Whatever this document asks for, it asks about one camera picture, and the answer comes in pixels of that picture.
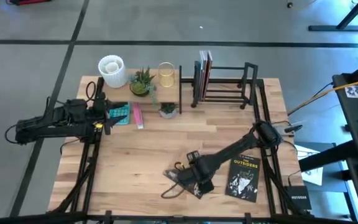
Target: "black desk leg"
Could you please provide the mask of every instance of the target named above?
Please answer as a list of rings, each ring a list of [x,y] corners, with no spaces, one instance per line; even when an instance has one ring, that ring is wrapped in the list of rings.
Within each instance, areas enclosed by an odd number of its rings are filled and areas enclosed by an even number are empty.
[[[301,171],[304,172],[356,156],[356,145],[353,140],[351,140],[313,156],[301,159],[299,160],[299,166]]]
[[[358,15],[358,3],[337,26],[309,26],[309,31],[354,31],[358,32],[358,26],[348,24]]]

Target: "gray pot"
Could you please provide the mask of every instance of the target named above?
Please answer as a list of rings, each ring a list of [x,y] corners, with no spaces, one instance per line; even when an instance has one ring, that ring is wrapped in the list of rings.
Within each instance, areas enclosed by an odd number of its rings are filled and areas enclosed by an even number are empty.
[[[166,114],[162,111],[159,111],[159,112],[160,112],[161,117],[170,119],[177,115],[178,109],[175,109],[174,111],[172,111],[172,113],[169,113],[169,114]]]

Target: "pink marker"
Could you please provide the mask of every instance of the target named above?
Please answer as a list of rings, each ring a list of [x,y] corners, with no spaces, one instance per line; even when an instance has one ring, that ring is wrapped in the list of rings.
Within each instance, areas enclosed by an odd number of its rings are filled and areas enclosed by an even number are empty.
[[[143,129],[143,117],[142,117],[142,111],[140,110],[139,103],[132,103],[132,107],[134,109],[134,117],[135,117],[135,123],[137,125],[137,129]]]

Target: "plant pot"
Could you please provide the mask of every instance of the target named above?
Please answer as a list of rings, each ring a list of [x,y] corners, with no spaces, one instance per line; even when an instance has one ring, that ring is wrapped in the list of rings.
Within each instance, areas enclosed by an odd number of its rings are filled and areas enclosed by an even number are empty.
[[[149,94],[149,90],[146,90],[145,92],[143,93],[135,93],[133,90],[132,90],[132,84],[129,85],[129,89],[131,90],[131,92],[135,95],[135,96],[139,96],[139,97],[145,97]]]
[[[166,119],[171,119],[178,114],[178,109],[175,109],[174,111],[172,111],[172,113],[169,113],[169,114],[164,113],[162,111],[159,111],[159,112],[160,112],[161,117],[166,118]]]

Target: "book rack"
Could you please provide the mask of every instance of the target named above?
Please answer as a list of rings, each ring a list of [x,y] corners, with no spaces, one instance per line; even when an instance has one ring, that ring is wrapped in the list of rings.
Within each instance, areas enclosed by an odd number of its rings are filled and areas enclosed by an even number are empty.
[[[249,80],[248,77],[248,68],[253,69],[252,78]],[[208,83],[236,83],[237,87],[241,90],[209,90],[206,85],[206,94],[204,98],[201,97],[201,80],[200,70],[201,64],[195,61],[194,66],[194,79],[191,84],[193,87],[193,103],[191,104],[192,108],[197,107],[198,102],[217,102],[217,103],[241,103],[240,109],[244,109],[246,104],[252,105],[255,98],[255,88],[256,88],[256,79],[258,75],[258,66],[252,63],[246,62],[244,67],[211,67],[211,69],[219,70],[243,70],[244,73],[241,78],[210,78]],[[246,85],[250,84],[250,95],[246,97]],[[208,93],[239,93],[239,96],[211,96],[207,95]]]

